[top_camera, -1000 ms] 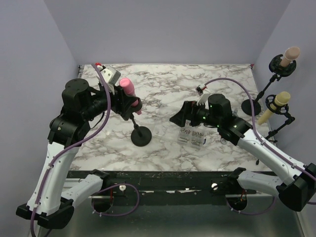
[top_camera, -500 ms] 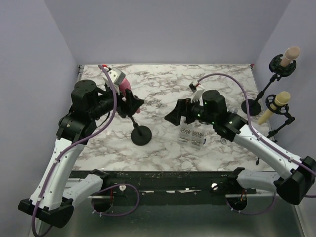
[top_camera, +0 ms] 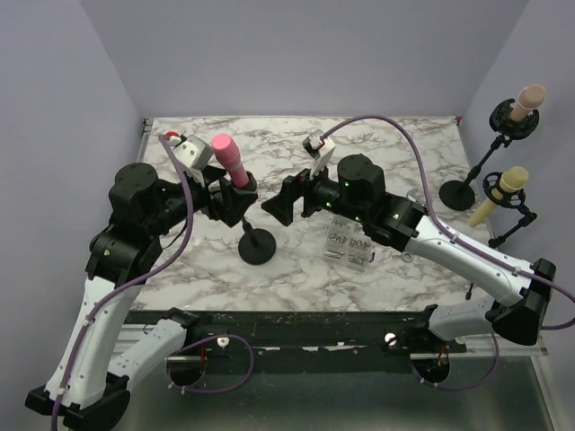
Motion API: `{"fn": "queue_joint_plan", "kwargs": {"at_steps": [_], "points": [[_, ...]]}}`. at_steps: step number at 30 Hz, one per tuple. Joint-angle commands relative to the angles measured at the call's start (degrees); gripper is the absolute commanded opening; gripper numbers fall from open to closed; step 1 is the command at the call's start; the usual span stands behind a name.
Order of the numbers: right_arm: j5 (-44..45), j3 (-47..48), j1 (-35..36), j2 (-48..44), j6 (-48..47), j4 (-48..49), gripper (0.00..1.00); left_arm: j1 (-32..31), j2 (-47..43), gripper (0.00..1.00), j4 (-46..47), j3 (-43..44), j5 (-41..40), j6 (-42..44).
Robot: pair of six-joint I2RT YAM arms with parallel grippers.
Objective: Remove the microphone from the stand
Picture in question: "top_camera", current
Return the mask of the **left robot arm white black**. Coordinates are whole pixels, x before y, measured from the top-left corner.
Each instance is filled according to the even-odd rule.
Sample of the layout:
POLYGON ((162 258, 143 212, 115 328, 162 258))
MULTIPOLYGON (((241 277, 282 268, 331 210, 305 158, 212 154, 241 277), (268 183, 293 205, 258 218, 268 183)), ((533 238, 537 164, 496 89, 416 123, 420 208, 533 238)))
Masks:
POLYGON ((109 192, 109 225, 90 243, 72 335, 49 381, 28 393, 28 409, 69 430, 112 430, 148 374, 172 352, 188 355, 198 347, 197 317, 171 309, 148 335, 113 355, 128 312, 163 252, 161 236, 180 222, 191 223, 198 210, 232 227, 258 197, 253 176, 238 183, 210 165, 201 173, 203 183, 188 175, 171 183, 147 163, 117 172, 109 192))

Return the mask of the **black round-base microphone stand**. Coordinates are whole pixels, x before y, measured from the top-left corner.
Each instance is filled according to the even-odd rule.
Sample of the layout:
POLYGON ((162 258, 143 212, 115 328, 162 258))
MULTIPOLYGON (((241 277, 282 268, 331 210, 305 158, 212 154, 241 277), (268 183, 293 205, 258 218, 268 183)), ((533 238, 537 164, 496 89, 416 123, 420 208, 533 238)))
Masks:
MULTIPOLYGON (((259 266, 271 260, 277 245, 272 233, 265 229, 254 228, 247 220, 246 213, 238 223, 243 229, 243 235, 238 243, 238 253, 245 263, 259 266)), ((220 220, 220 214, 215 215, 215 218, 220 220)))

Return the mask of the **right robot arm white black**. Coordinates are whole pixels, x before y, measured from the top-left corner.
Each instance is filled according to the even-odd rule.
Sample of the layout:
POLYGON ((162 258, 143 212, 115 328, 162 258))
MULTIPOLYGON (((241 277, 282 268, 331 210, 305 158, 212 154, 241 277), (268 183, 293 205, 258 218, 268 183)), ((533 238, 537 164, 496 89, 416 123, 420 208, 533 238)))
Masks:
POLYGON ((522 346, 536 343, 551 299, 554 264, 512 258, 434 221, 424 206, 387 192, 383 169, 363 154, 341 159, 337 176, 331 180, 326 170, 308 169, 287 176, 279 193, 261 207, 288 226, 301 199, 304 217, 326 210, 355 221, 373 242, 428 259, 489 294, 475 302, 428 307, 428 321, 413 330, 423 351, 490 332, 522 346))

